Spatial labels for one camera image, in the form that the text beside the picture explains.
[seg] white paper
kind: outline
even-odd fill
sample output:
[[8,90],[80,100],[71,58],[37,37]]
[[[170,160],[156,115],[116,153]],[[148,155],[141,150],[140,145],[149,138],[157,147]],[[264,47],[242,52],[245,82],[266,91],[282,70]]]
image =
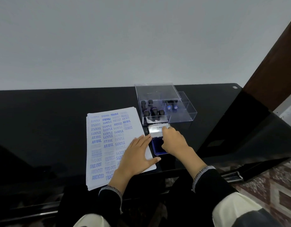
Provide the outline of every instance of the white paper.
[[[110,182],[128,145],[144,132],[135,107],[89,113],[86,126],[86,184],[92,190]],[[145,157],[153,158],[149,147]],[[154,169],[155,164],[144,172]]]

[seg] sleeve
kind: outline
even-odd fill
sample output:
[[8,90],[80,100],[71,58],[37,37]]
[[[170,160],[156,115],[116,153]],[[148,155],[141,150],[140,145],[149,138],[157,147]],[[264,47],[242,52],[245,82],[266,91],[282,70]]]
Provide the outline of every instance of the sleeve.
[[79,219],[74,227],[116,226],[120,217],[121,193],[112,186],[103,187],[90,214]]
[[212,214],[215,227],[281,226],[260,205],[238,193],[213,166],[196,175],[192,189],[205,198],[205,209]]

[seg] glossy black tabletop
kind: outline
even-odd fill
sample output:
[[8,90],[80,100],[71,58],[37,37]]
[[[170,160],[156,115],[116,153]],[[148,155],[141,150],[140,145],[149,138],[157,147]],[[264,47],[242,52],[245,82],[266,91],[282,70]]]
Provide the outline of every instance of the glossy black tabletop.
[[[198,113],[193,122],[172,126],[207,164],[291,156],[291,127],[237,84],[176,89]],[[138,107],[134,87],[0,91],[0,191],[12,185],[85,183],[87,113],[126,107]],[[178,160],[164,155],[146,174],[181,169]]]

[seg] acrylic compartment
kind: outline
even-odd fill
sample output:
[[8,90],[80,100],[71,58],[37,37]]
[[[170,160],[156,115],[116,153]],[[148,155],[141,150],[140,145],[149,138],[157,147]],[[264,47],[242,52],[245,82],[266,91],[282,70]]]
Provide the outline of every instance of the acrylic compartment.
[[[193,121],[197,111],[184,92],[178,92],[172,83],[135,84],[142,125]],[[164,115],[156,115],[163,110]]]

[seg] floor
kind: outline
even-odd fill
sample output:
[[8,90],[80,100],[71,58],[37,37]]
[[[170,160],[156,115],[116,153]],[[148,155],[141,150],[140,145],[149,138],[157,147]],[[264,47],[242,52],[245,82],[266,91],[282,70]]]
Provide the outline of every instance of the floor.
[[[166,179],[166,186],[171,186],[175,180],[176,178]],[[270,212],[285,227],[291,227],[291,161],[235,187]],[[167,218],[166,207],[161,197],[153,198],[152,201],[136,200],[129,207],[122,207],[122,210],[123,214],[118,223],[121,227],[158,227],[160,222]],[[54,227],[55,219],[52,217],[25,225],[9,226]]]

